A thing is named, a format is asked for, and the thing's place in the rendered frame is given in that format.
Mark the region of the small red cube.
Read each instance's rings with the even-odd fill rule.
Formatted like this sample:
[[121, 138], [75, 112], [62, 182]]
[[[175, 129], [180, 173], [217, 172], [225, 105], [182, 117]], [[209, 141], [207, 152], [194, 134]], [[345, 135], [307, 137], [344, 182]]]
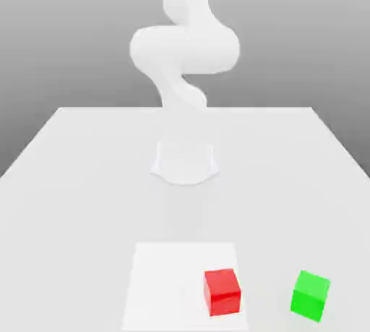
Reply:
[[205, 271], [203, 293], [210, 317], [240, 312], [241, 288], [232, 268]]

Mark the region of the small green cube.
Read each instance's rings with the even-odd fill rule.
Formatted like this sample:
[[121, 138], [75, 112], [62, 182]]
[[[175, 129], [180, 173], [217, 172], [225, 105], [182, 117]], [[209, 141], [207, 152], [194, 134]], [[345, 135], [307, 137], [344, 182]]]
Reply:
[[293, 288], [291, 311], [315, 322], [322, 318], [330, 289], [330, 280], [308, 271], [300, 271]]

